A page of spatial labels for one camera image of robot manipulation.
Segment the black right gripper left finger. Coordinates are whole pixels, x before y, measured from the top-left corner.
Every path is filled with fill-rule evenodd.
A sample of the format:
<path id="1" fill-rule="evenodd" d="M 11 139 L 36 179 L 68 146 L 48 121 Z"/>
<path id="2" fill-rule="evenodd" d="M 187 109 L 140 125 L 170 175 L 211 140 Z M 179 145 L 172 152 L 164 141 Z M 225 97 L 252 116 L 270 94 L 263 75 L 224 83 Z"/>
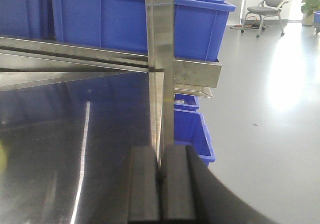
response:
<path id="1" fill-rule="evenodd" d="M 150 146 L 135 146 L 131 152 L 129 221 L 159 221 L 158 162 Z"/>

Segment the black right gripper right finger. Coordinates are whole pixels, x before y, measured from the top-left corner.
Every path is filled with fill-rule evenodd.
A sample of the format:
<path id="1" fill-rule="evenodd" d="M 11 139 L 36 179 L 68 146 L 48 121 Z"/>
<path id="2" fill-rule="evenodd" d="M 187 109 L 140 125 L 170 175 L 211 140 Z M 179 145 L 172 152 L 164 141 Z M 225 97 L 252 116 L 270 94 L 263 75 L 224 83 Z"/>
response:
<path id="1" fill-rule="evenodd" d="M 195 220 L 195 206 L 186 147 L 169 145 L 162 156 L 163 220 Z"/>

